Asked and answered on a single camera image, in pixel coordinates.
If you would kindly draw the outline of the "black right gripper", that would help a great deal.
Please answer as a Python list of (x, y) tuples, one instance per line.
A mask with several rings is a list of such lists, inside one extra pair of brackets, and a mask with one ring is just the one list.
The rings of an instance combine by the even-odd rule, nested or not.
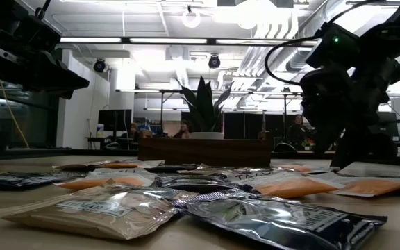
[[(387, 89), (400, 81), (400, 63), (393, 58), (363, 60), (348, 74), (335, 63), (308, 72), (300, 81), (303, 115), (315, 128), (315, 153), (330, 146), (329, 121), (375, 122), (378, 105), (389, 100)], [(374, 135), (364, 122), (348, 123), (331, 167), (343, 169), (371, 153)]]

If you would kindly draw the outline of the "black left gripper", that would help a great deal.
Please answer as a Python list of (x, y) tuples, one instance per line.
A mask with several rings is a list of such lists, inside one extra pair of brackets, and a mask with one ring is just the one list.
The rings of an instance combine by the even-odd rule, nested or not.
[(59, 33), (35, 16), (8, 22), (0, 28), (0, 79), (71, 99), (74, 90), (90, 82), (49, 53), (59, 41)]

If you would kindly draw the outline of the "dark blue tea packet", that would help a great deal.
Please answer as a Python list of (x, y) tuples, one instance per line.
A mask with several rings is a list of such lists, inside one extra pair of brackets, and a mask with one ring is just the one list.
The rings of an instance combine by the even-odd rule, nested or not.
[(233, 188), (245, 192), (251, 192), (253, 189), (249, 185), (232, 183), (222, 174), (159, 174), (154, 183), (155, 186), (160, 188), (171, 188), (175, 190), (196, 192), (199, 194), (230, 190)]
[(239, 189), (172, 203), (216, 227), (282, 250), (358, 250), (388, 220)]
[(24, 191), (87, 176), (87, 172), (8, 172), (0, 174), (0, 191)]
[(200, 164), (181, 164), (181, 165), (166, 165), (159, 164), (156, 167), (145, 167), (148, 172), (159, 174), (159, 173), (178, 173), (179, 171), (191, 171), (195, 170)]

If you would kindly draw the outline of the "wooden tea organizer tray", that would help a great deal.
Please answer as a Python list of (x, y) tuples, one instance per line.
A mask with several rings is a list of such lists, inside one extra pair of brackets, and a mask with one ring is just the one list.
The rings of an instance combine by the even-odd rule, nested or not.
[(148, 137), (140, 139), (137, 156), (139, 160), (163, 160), (169, 165), (267, 168), (272, 149), (272, 136), (266, 132), (257, 140)]

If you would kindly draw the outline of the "person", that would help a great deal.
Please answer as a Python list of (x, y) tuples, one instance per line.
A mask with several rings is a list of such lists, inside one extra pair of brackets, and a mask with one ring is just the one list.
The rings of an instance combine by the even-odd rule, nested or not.
[(287, 130), (287, 142), (296, 150), (304, 150), (307, 146), (309, 130), (303, 125), (303, 117), (296, 115), (294, 123)]
[(131, 123), (129, 131), (122, 134), (123, 138), (129, 138), (133, 140), (138, 140), (140, 138), (140, 133), (138, 130), (138, 125), (136, 123)]
[(180, 139), (189, 139), (191, 136), (190, 134), (190, 124), (186, 120), (182, 120), (180, 124), (180, 129), (178, 133), (176, 133), (173, 138), (180, 138)]

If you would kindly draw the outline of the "dark glass partition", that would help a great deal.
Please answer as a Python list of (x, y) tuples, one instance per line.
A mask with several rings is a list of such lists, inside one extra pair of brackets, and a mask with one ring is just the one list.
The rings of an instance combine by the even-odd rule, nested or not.
[(0, 149), (56, 145), (58, 97), (0, 80)]

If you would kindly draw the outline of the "long ceiling light bar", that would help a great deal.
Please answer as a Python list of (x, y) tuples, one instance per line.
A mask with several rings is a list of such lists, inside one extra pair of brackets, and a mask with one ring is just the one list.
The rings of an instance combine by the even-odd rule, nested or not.
[(62, 37), (61, 44), (139, 44), (139, 45), (208, 45), (270, 47), (286, 39), (202, 38), (202, 37)]

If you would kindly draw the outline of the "black computer monitor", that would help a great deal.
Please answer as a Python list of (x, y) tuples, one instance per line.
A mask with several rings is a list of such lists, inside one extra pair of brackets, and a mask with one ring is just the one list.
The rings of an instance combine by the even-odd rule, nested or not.
[(131, 110), (100, 110), (98, 123), (103, 124), (105, 131), (127, 131), (131, 125)]
[(397, 115), (393, 112), (378, 112), (379, 123), (378, 131), (379, 133), (384, 133), (390, 138), (398, 137), (398, 127), (397, 127)]

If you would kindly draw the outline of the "dark background desk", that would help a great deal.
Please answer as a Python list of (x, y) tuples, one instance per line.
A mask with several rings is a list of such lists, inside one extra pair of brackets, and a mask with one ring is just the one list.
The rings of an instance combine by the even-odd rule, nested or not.
[(137, 150), (138, 149), (138, 143), (133, 141), (132, 139), (125, 138), (125, 137), (116, 137), (115, 139), (111, 136), (108, 137), (87, 137), (87, 142), (89, 144), (88, 148), (89, 149), (101, 149), (101, 150), (106, 150), (103, 149), (103, 147), (110, 143), (110, 142), (118, 142), (121, 145), (121, 149), (123, 150)]

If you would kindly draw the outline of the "black partition panels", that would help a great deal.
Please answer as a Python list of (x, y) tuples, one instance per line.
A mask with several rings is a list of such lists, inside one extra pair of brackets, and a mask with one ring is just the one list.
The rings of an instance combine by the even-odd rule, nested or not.
[(225, 113), (224, 138), (255, 140), (261, 131), (269, 131), (274, 137), (281, 138), (293, 125), (294, 118), (295, 115), (286, 115), (283, 119), (283, 114)]

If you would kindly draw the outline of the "snake plant in white pot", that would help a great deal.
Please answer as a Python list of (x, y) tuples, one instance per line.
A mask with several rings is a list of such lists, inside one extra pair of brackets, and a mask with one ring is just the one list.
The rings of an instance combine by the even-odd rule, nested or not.
[(190, 116), (197, 129), (190, 137), (201, 140), (223, 140), (224, 134), (215, 131), (215, 125), (222, 116), (223, 103), (231, 95), (232, 86), (222, 92), (218, 100), (214, 102), (211, 82), (205, 82), (202, 76), (199, 79), (196, 92), (181, 83), (178, 84), (181, 87), (183, 99), (188, 104)]

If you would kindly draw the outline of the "round pendant lamp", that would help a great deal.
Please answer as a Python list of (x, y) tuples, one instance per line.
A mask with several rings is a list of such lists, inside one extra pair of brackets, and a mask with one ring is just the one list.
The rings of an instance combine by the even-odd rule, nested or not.
[(191, 5), (187, 5), (182, 14), (181, 21), (188, 28), (196, 28), (201, 23), (201, 15)]

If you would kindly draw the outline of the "black metal rig frame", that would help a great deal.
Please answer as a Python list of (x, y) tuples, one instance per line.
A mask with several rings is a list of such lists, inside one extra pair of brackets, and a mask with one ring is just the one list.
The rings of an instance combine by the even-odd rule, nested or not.
[(276, 152), (242, 152), (236, 153), (177, 153), (165, 151), (127, 151), (127, 150), (88, 150), (88, 149), (12, 149), (0, 151), (0, 160), (22, 158), (41, 158), (53, 156), (80, 156), (89, 160), (92, 156), (106, 159), (113, 157), (138, 157), (139, 160), (164, 160), (169, 164), (210, 163), (216, 166), (266, 167), (271, 160), (330, 160), (333, 153), (318, 155), (309, 152), (276, 153)]

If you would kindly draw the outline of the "background frame with light strip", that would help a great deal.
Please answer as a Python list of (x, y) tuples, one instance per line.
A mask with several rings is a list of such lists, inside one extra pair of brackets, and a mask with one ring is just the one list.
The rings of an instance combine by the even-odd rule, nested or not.
[[(156, 108), (156, 110), (160, 111), (160, 132), (159, 135), (163, 136), (164, 134), (164, 128), (163, 128), (163, 111), (164, 110), (169, 110), (169, 111), (189, 111), (190, 109), (186, 108), (164, 108), (164, 102), (166, 102), (166, 99), (164, 98), (165, 93), (170, 93), (172, 96), (173, 94), (182, 94), (182, 90), (152, 90), (152, 89), (146, 89), (146, 90), (140, 90), (140, 89), (134, 89), (134, 90), (116, 90), (116, 92), (131, 92), (134, 94), (139, 94), (139, 93), (158, 93), (161, 95), (160, 97), (160, 107)], [(238, 95), (238, 96), (246, 96), (246, 95), (267, 95), (267, 96), (278, 96), (280, 97), (281, 100), (283, 100), (283, 109), (282, 109), (282, 131), (281, 131), (281, 137), (283, 139), (286, 138), (286, 133), (287, 133), (287, 127), (288, 127), (288, 121), (287, 121), (287, 116), (288, 116), (288, 110), (287, 110), (287, 97), (288, 96), (298, 96), (298, 92), (252, 92), (252, 91), (217, 91), (214, 90), (212, 91), (212, 94), (226, 94), (229, 93), (230, 95)], [(269, 112), (274, 112), (274, 110), (270, 109), (252, 109), (250, 110), (249, 108), (233, 108), (233, 109), (224, 109), (224, 111), (233, 111), (233, 112), (243, 112), (243, 113), (262, 113), (262, 127), (263, 129), (266, 129), (266, 117), (265, 113)], [(224, 134), (221, 132), (200, 132), (198, 139), (202, 140), (223, 140), (224, 139)]]

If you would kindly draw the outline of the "silver ventilation duct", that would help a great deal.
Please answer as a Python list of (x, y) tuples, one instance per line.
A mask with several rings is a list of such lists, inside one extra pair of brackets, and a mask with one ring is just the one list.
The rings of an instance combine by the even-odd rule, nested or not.
[[(305, 38), (315, 34), (324, 22), (329, 21), (346, 7), (347, 0), (315, 0), (319, 5), (307, 16), (304, 21), (299, 21), (297, 14), (290, 12), (287, 21), (283, 24), (264, 26), (264, 38)], [(237, 70), (238, 76), (262, 77), (267, 74), (264, 59), (268, 47), (249, 47), (244, 60)], [(285, 47), (276, 50), (269, 59), (270, 69), (298, 72), (305, 67), (306, 51), (297, 47)]]

